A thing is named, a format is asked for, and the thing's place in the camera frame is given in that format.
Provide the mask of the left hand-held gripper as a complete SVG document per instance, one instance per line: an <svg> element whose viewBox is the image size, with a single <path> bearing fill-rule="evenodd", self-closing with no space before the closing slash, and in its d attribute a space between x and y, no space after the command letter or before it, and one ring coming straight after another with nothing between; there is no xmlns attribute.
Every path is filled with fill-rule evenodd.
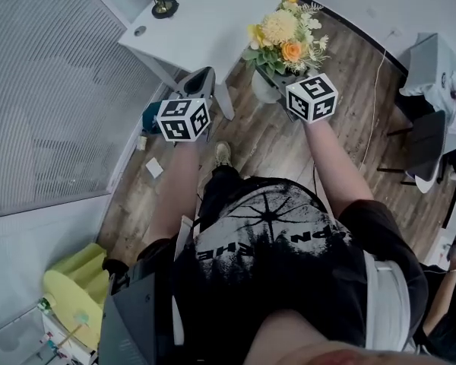
<svg viewBox="0 0 456 365"><path fill-rule="evenodd" d="M163 100L157 113L157 124L166 141L196 141L211 123L215 71L200 68L184 77L174 94Z"/></svg>

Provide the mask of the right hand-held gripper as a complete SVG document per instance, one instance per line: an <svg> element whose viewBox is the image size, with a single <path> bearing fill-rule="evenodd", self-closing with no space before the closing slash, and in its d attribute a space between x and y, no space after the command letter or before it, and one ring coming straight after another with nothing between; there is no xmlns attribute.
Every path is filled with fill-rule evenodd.
<svg viewBox="0 0 456 365"><path fill-rule="evenodd" d="M301 119L313 123L334 114L338 91L325 73L308 77L275 75L270 78L261 66L256 65L255 70L270 87L280 92L282 98L279 103L292 121Z"/></svg>

